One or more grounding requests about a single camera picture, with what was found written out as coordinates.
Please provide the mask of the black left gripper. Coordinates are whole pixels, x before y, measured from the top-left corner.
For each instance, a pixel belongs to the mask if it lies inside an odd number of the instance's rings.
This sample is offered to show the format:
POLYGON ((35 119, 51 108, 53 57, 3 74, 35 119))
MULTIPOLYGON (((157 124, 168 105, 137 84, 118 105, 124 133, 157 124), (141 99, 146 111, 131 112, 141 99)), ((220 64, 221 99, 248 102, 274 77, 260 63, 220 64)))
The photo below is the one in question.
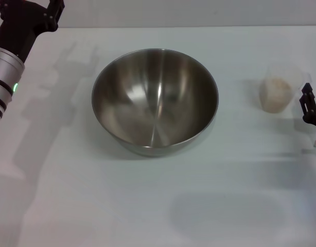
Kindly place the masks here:
POLYGON ((48 7, 30 1, 0 0, 0 48, 25 62, 36 38, 55 32, 64 10, 64 0, 50 0, 48 7))

